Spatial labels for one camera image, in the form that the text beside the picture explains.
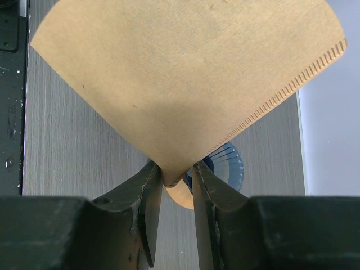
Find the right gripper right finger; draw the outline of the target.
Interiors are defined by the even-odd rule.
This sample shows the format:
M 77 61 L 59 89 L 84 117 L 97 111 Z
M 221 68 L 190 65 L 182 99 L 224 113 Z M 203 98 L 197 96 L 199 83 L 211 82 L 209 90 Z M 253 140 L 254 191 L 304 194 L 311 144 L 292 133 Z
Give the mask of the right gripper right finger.
M 359 198 L 246 197 L 192 171 L 201 269 L 358 269 Z

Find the blue plastic coffee dripper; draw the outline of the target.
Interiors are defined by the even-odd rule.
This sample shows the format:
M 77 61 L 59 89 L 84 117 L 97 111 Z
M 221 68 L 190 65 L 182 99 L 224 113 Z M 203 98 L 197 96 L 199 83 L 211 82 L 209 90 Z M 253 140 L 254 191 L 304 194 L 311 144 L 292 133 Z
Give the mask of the blue plastic coffee dripper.
M 244 164 L 239 151 L 227 142 L 202 159 L 210 171 L 237 192 L 244 181 Z

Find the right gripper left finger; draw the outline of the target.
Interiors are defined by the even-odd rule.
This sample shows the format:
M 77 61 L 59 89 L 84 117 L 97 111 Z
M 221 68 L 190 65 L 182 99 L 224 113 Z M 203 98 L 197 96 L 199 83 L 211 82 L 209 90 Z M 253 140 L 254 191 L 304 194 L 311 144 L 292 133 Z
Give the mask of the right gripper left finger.
M 102 196 L 1 198 L 2 269 L 149 269 L 162 182 L 149 161 Z

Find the brown paper coffee filter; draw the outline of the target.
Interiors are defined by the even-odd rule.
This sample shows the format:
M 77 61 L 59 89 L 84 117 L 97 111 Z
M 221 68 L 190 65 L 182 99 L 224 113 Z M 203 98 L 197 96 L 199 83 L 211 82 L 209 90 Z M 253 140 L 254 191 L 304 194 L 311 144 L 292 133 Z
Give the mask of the brown paper coffee filter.
M 58 1 L 31 46 L 172 187 L 347 40 L 326 1 Z

